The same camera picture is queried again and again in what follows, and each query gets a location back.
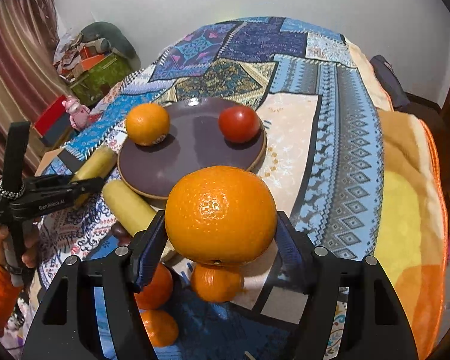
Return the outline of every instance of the human hand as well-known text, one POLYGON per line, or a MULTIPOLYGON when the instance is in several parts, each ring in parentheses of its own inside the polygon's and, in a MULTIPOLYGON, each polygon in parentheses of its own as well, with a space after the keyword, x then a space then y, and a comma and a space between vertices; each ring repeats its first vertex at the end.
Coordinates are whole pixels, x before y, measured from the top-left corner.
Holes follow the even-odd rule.
MULTIPOLYGON (((7 260, 5 259, 5 251, 7 245, 5 244, 5 239, 8 237, 8 228, 5 225, 0 225, 0 265, 6 266, 7 260)), ((33 226, 31 232, 23 240, 25 243, 26 251, 22 255, 23 263, 29 267, 34 268, 36 265, 37 258, 37 242, 39 239, 39 232, 36 226, 33 226)))

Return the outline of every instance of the bed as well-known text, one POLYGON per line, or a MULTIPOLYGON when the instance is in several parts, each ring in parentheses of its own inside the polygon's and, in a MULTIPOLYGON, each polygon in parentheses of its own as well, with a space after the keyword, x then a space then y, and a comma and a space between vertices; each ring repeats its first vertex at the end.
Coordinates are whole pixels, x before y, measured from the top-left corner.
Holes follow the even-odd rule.
MULTIPOLYGON (((277 210, 286 212, 296 231, 340 257, 374 254, 406 311, 419 357, 426 358, 440 323, 446 266, 448 220, 438 155, 423 122, 392 110, 360 49, 341 34, 284 17, 206 25, 114 88, 95 123, 63 150, 78 162, 102 144, 118 151, 126 138, 123 118, 134 105, 195 97, 222 97, 257 110, 268 140, 257 174, 277 210)), ((68 174, 74 170, 69 166, 56 157, 45 173, 68 174)), ((118 177, 115 169, 109 180, 118 177)), ((66 257, 98 258, 116 247, 108 234, 114 222, 101 196, 42 221, 43 261, 31 287, 28 323, 66 257)), ((170 265, 186 283, 191 262, 170 265)), ((213 353, 220 360, 245 351, 256 359, 276 358, 297 323, 290 309, 299 313, 305 301, 282 269, 275 243, 245 271, 247 292, 233 303, 211 307, 190 293, 170 311, 187 332, 176 345, 157 350, 159 358, 206 359, 213 353), (204 321, 202 330, 193 323, 197 319, 204 321), (203 329, 214 340, 200 346, 203 329)), ((95 298, 102 345, 113 358, 103 294, 95 298)), ((346 312, 344 288, 326 359, 337 355, 346 312)))

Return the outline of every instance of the yellow blanket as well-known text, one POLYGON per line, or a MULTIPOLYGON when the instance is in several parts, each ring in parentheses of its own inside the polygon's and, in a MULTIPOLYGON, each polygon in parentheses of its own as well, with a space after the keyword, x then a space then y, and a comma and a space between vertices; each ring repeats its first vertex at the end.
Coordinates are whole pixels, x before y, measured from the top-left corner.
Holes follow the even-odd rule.
POLYGON ((401 112, 378 113, 384 184, 375 256, 400 298, 419 358, 425 359, 440 324, 446 266, 447 211, 438 156, 422 121, 401 112))

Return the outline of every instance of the pink figurine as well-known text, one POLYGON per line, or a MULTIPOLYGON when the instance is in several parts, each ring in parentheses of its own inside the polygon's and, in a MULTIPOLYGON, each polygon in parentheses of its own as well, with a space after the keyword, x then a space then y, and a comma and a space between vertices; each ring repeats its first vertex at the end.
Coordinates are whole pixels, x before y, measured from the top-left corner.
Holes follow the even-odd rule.
POLYGON ((74 96, 68 96, 62 104, 65 107, 65 111, 70 114, 70 124, 75 130, 82 131, 88 126, 90 110, 85 105, 81 105, 79 99, 74 96))

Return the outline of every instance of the silver screw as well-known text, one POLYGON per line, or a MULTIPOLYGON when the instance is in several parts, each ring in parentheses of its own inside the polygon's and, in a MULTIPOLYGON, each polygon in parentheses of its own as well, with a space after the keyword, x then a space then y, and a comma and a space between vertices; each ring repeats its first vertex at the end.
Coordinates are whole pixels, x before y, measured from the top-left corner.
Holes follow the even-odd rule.
POLYGON ((128 247, 126 247, 126 246, 120 246, 115 249, 115 254, 117 256, 124 256, 127 253, 128 253, 128 247))
POLYGON ((373 257, 373 256, 367 256, 365 257, 365 262, 369 265, 369 266, 376 266, 378 263, 378 260, 373 257))
POLYGON ((68 256, 65 259, 65 264, 67 264, 68 266, 72 266, 73 264, 75 264, 78 261, 78 257, 77 256, 68 256))
POLYGON ((317 256, 326 256, 328 254, 328 250, 323 246, 317 246, 315 250, 313 250, 317 256))

